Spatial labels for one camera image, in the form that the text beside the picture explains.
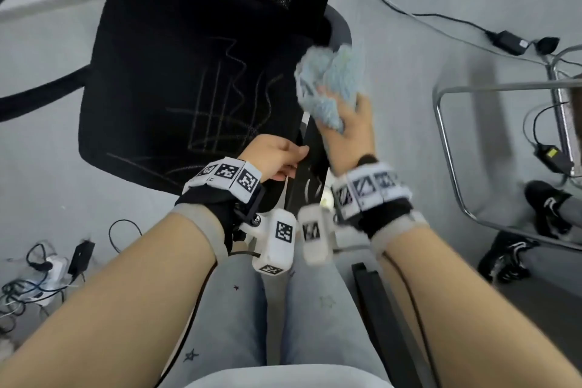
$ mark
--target rag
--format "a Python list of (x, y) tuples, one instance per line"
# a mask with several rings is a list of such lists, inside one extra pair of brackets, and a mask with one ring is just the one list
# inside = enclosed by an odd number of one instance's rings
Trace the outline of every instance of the rag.
[(349, 45), (342, 45), (337, 52), (329, 48), (312, 46), (307, 50), (295, 70), (297, 101), (305, 112), (327, 127), (343, 133), (343, 121), (339, 118), (334, 99), (317, 91), (324, 87), (338, 94), (353, 108), (362, 79), (360, 58)]

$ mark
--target gray floor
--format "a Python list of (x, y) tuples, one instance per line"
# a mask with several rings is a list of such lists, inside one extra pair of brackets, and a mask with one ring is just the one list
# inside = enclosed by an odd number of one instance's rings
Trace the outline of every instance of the gray floor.
[[(525, 38), (582, 43), (582, 0), (393, 0), (415, 12), (437, 11)], [(86, 64), (104, 0), (0, 15), (0, 95), (9, 95)], [(542, 66), (461, 45), (390, 11), (379, 0), (329, 0), (347, 20), (366, 64), (364, 90), (372, 97), (381, 158), (393, 164), (415, 192), (414, 203), (465, 259), (476, 264), (494, 232), (457, 208), (432, 109), (435, 85), (543, 80)], [(468, 26), (430, 23), (487, 46)], [(576, 73), (575, 68), (564, 67)], [(81, 92), (20, 119), (0, 124), (0, 256), (22, 256), (34, 241), (50, 239), (70, 256), (90, 236), (97, 263), (115, 252), (107, 229), (128, 218), (146, 230), (171, 208), (173, 197), (99, 171), (79, 157), (77, 124)], [(555, 178), (531, 156), (521, 134), (525, 113), (549, 101), (547, 92), (457, 96), (444, 103), (463, 193), (481, 215), (518, 224), (529, 211), (521, 196), (530, 179)], [(548, 114), (540, 137), (557, 137)], [(135, 239), (117, 227), (123, 247)], [(4, 264), (0, 281), (14, 271)]]

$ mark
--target leg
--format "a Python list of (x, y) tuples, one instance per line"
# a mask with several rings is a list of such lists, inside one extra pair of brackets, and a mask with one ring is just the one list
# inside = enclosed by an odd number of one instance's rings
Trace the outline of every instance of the leg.
[(231, 256), (215, 268), (184, 346), (160, 387), (182, 388), (220, 370), (266, 365), (266, 297), (251, 259)]
[(309, 267), (296, 243), (289, 271), (281, 364), (353, 366), (388, 381), (350, 292), (333, 263)]

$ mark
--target black sneaker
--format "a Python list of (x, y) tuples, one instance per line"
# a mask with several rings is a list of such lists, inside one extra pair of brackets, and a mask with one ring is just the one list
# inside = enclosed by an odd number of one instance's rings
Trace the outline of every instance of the black sneaker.
[(477, 271), (488, 282), (509, 283), (525, 279), (530, 271), (520, 260), (520, 253), (535, 247), (537, 243), (520, 235), (499, 232), (491, 249), (479, 261)]
[(562, 203), (571, 197), (544, 181), (530, 181), (525, 189), (526, 200), (535, 210), (535, 230), (540, 235), (557, 238), (552, 228), (560, 235), (567, 234), (572, 225), (562, 219), (559, 208)]

